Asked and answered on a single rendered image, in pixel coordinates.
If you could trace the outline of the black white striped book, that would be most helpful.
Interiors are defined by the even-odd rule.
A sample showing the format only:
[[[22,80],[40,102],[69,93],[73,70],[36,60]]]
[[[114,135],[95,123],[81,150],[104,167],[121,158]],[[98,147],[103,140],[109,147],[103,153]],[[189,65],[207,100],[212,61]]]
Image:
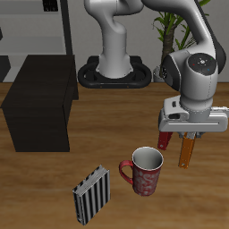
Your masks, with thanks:
[[[73,190],[77,220],[86,225],[110,200],[110,171],[98,166]]]

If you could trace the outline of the flat black base plate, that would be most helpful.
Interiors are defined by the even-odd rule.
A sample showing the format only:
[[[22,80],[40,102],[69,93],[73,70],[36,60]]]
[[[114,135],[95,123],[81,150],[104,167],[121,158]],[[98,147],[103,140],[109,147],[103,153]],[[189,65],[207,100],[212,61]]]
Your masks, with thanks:
[[[89,89],[140,89],[147,87],[152,79],[150,69],[137,55],[131,55],[133,71],[120,79],[109,79],[96,71],[98,56],[90,56],[87,63],[78,71],[79,83]]]

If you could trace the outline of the red patterned mug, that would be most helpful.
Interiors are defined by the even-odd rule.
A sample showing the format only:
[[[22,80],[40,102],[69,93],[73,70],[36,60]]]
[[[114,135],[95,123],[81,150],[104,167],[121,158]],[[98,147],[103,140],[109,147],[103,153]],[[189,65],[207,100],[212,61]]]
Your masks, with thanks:
[[[157,149],[137,148],[132,153],[131,160],[124,160],[119,164],[119,172],[122,178],[132,186],[135,193],[140,196],[150,196],[156,190],[163,163],[164,158]],[[125,166],[132,169],[132,177],[123,172]]]

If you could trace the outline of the green pot plant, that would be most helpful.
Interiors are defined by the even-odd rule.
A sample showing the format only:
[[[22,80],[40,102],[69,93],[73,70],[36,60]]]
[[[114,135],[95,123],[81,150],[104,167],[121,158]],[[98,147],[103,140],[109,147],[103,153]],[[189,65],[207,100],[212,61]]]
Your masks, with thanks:
[[[183,24],[184,18],[174,13],[159,13],[160,16],[154,20],[160,22],[161,29],[157,28],[160,35],[158,38],[162,43],[162,56],[161,61],[164,61],[165,56],[174,52],[174,46],[177,46],[179,50],[187,47],[191,47],[195,44],[194,37],[191,35],[191,30],[188,25]],[[174,32],[178,26],[182,26],[183,38],[179,41]]]

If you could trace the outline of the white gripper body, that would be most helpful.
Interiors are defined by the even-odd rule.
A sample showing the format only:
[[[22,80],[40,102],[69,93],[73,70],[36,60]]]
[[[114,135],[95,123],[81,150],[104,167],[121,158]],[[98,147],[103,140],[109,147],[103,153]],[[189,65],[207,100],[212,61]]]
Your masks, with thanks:
[[[171,111],[161,109],[158,117],[158,129],[162,132],[222,132],[227,129],[229,108],[213,106],[209,117],[201,123],[190,123],[189,113],[182,108],[173,107]]]

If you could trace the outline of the black items on shelf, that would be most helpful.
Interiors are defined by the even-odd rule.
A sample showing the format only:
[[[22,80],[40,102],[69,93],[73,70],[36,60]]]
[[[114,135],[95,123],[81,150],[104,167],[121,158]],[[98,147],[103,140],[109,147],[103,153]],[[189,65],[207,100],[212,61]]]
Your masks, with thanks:
[[[43,9],[45,12],[57,12],[58,4],[57,0],[42,0]]]

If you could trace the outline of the dark brown desk caddy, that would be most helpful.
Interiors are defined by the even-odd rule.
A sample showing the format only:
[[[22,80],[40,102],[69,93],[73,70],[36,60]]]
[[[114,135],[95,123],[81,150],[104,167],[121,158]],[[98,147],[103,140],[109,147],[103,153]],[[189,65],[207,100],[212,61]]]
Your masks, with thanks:
[[[68,152],[67,125],[77,100],[72,55],[28,55],[2,109],[17,152]]]

